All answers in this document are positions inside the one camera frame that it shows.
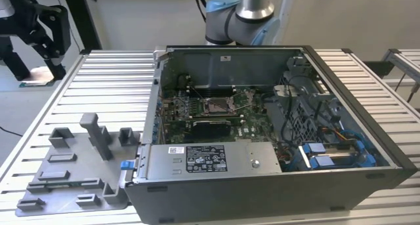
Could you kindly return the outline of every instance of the motherboard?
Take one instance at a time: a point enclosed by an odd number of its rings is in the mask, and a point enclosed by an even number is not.
[[[216,93],[196,88],[168,91],[162,113],[166,144],[276,141],[263,94],[251,87]]]

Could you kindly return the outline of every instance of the green circuit board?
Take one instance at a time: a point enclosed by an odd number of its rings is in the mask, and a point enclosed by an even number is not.
[[[178,93],[165,105],[166,144],[277,141],[261,94],[247,88],[237,93],[216,98],[190,98]],[[231,134],[210,139],[196,138],[192,125],[197,121],[229,121]]]

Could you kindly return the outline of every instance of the gray side panel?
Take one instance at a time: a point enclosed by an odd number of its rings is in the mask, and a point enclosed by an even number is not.
[[[240,179],[132,185],[126,188],[142,222],[197,222],[352,209],[388,189],[399,170],[295,174]]]

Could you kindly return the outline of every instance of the white wall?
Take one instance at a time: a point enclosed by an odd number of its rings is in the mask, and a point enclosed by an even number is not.
[[[420,49],[419,0],[295,0],[284,44],[351,48],[366,60]]]
[[[67,7],[66,0],[61,0],[61,2]],[[38,3],[43,4],[43,5],[59,5],[59,0],[38,0]],[[79,39],[79,33],[77,31],[77,28],[75,28],[75,25],[74,25],[74,22],[73,22],[73,17],[70,17],[70,23],[71,23],[73,32],[74,32],[77,41],[79,43],[81,48],[83,49],[83,44],[82,44],[82,40]],[[50,29],[47,27],[46,27],[46,30],[47,30],[47,33],[51,36],[51,31],[50,31]],[[26,63],[26,65],[27,65],[30,70],[33,68],[35,68],[35,67],[46,66],[45,60],[41,57],[41,55],[37,53],[37,51],[33,49],[33,47],[29,46],[21,40],[19,37],[13,37],[13,44],[14,44],[15,52],[21,55],[21,58],[22,58],[23,62]],[[79,50],[78,50],[78,47],[75,45],[75,40],[74,40],[74,38],[71,38],[71,47],[69,49],[69,52],[67,52],[65,60],[63,60],[63,65],[65,66],[71,66],[73,65],[73,63],[74,63],[74,61],[77,59],[78,54],[79,54]],[[14,76],[13,76],[11,73],[6,73],[6,74],[10,75],[8,78],[14,79]]]
[[[281,0],[273,0],[277,9]],[[194,0],[98,0],[90,4],[105,49],[204,45],[205,22]]]

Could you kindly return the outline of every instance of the barcode sticker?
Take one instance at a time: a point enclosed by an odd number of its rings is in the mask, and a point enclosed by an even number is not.
[[[169,154],[184,154],[185,147],[170,147]]]

